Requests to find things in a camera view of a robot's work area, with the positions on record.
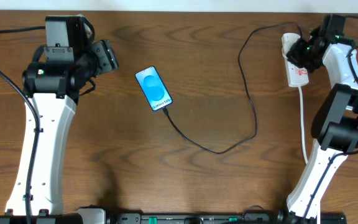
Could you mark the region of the blue Galaxy smartphone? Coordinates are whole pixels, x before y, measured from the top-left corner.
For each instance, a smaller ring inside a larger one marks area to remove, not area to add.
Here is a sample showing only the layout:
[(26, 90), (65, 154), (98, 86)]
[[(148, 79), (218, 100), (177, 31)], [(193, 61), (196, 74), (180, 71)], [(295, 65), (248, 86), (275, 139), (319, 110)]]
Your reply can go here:
[(158, 111), (173, 103), (172, 97), (154, 66), (137, 72), (135, 78), (153, 111)]

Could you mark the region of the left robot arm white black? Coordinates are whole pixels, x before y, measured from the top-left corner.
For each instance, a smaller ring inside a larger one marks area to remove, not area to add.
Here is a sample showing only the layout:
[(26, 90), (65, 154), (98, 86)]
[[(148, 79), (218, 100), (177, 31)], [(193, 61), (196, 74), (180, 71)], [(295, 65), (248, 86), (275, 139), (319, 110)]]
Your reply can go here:
[(62, 174), (68, 132), (80, 96), (100, 74), (118, 68), (107, 40), (81, 14), (47, 16), (46, 43), (37, 48), (17, 92), (25, 101), (26, 125), (16, 182), (0, 223), (111, 223), (90, 205), (63, 211)]

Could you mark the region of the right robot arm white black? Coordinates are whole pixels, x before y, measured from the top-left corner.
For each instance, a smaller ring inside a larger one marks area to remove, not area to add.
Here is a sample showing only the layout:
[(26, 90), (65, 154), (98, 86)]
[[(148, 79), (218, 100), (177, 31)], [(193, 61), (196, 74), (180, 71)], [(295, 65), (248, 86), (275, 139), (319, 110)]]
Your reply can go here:
[(347, 18), (328, 14), (309, 40), (294, 33), (282, 36), (289, 85), (325, 67), (331, 91), (312, 122), (310, 158), (277, 223), (323, 222), (320, 201), (333, 175), (348, 156), (358, 154), (358, 45), (343, 33)]

